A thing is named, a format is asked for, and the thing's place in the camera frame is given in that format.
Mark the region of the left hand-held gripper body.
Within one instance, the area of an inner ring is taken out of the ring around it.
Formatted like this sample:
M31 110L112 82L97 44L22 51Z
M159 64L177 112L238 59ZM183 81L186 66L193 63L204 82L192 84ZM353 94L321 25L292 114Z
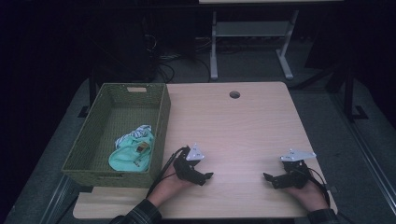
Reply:
M183 147L174 161L177 177L197 185L197 181L204 178L204 174L196 171L195 166L204 158L205 155L196 144Z

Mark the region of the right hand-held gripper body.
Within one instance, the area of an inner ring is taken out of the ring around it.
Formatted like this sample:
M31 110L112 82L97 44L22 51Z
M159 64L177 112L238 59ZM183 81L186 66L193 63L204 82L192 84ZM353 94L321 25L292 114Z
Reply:
M301 189L311 177L306 159L314 159L315 152L306 152L297 149L291 149L286 155L280 157L285 174L278 176L276 182L279 183L280 189L295 187Z

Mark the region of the mint green striped pet garment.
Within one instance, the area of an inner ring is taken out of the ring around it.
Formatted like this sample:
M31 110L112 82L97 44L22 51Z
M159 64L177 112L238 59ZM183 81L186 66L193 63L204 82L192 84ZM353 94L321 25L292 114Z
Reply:
M146 172L153 143L151 126L141 125L115 141L115 150L109 156L108 164L119 172Z

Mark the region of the green woven basket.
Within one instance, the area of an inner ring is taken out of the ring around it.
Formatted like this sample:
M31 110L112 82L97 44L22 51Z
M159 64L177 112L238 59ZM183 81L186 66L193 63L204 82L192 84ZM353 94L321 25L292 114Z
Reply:
M99 90L62 172L81 186L148 188L163 166L171 100L163 83L105 83ZM115 141L141 125L154 135L148 169L116 171L108 164Z

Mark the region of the person's right hand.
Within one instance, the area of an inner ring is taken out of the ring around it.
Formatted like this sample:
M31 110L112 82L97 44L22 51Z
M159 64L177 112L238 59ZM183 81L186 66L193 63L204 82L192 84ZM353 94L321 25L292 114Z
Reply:
M330 206L320 188L312 181L308 181L303 188L285 188L285 191L294 197L307 212L329 209Z

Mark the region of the person's left hand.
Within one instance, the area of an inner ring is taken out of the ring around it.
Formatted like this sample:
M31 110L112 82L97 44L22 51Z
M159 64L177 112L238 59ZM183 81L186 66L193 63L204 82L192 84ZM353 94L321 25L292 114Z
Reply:
M174 166L170 165L163 175L163 180L154 188L147 199L159 208L181 191L192 186L191 182L179 179Z

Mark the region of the black metal stand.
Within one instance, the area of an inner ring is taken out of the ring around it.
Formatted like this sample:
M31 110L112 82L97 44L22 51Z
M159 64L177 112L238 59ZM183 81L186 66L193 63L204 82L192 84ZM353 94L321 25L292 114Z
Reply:
M344 114L350 122L354 122L356 119L368 119L367 114L360 105L353 105L354 74L352 67L349 65L345 72Z

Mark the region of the white metal stand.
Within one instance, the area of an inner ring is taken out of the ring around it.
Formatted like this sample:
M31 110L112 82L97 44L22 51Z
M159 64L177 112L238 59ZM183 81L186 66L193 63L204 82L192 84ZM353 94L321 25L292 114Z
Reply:
M288 64L286 53L299 15L294 10L288 21L218 21L217 12L212 13L211 50L209 54L210 78L219 78L217 60L217 40L219 37L283 37L284 42L276 50L285 79L292 80L293 74Z

